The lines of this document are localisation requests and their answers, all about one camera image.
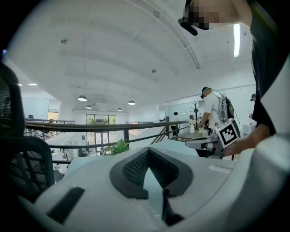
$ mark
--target backpack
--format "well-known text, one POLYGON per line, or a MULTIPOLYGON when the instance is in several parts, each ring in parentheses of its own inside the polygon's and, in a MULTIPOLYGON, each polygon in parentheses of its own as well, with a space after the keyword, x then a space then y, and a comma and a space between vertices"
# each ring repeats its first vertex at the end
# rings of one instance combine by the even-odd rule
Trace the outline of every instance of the backpack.
POLYGON ((225 94, 221 94, 221 97, 219 98, 217 114, 223 123, 228 121, 228 119, 235 117, 235 111, 232 107, 232 103, 225 94))

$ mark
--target person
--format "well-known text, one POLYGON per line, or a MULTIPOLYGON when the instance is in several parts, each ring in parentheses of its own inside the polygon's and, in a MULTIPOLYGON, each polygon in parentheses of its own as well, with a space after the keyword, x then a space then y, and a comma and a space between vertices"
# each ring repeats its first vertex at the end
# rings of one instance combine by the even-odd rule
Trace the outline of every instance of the person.
MULTIPOLYGON (((179 120, 179 117, 178 117, 178 112, 174 112, 174 116, 173 116, 173 121, 180 121, 179 120)), ((171 129, 173 130, 173 135, 172 137, 175 136, 175 130, 176 130, 176 127, 175 126, 171 126, 171 129)))
POLYGON ((211 130, 222 124, 222 120, 218 116, 218 105, 221 94, 213 91, 209 87, 203 87, 202 95, 205 97, 204 113, 199 127, 202 127, 208 120, 208 136, 210 136, 211 130))
POLYGON ((251 101, 252 102, 255 102, 256 101, 256 95, 255 95, 255 93, 252 94, 251 101))
POLYGON ((286 8, 270 0, 186 0, 182 20, 191 28, 208 30, 241 23, 250 28, 253 37, 251 61, 256 97, 252 118, 257 121, 257 127, 228 146, 224 156, 255 148, 276 132, 261 98, 277 78, 289 55, 288 29, 283 25, 286 8))

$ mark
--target black mesh chair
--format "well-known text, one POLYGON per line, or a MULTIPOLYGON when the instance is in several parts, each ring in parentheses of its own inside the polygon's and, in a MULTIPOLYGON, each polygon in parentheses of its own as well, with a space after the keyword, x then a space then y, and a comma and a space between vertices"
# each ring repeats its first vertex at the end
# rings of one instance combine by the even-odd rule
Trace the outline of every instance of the black mesh chair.
POLYGON ((1 154, 3 165, 15 193, 33 202, 63 176, 53 170, 48 144, 35 137, 23 136, 24 129, 18 79, 10 68, 0 63, 0 147, 5 150, 1 154))

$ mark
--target green plant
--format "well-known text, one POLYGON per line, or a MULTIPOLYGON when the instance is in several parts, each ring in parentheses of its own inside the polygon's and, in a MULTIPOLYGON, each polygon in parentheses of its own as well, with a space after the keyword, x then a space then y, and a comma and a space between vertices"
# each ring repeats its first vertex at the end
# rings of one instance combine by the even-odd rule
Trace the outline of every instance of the green plant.
POLYGON ((120 139, 113 146, 109 146, 109 147, 104 148, 103 151, 111 151, 111 155, 116 155, 116 154, 128 151, 129 150, 128 145, 129 145, 129 143, 126 143, 123 139, 120 139))

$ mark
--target white ceiling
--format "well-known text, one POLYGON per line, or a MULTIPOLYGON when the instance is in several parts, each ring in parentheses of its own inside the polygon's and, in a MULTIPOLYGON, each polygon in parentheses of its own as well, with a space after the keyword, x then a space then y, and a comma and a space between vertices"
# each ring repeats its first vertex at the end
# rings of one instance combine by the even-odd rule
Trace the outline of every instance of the white ceiling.
POLYGON ((184 4, 185 0, 44 1, 23 22, 6 56, 43 90, 79 110, 97 104, 111 106, 111 112, 118 107, 129 111, 183 93, 188 97, 185 88, 196 83, 197 71, 217 62, 228 66, 248 61, 251 35, 241 26, 240 56, 234 59, 232 26, 199 30, 193 37, 177 23, 184 4), (61 38, 67 44, 61 44, 61 38), (79 95, 88 102, 78 101, 79 95), (136 105, 127 105, 129 100, 136 105))

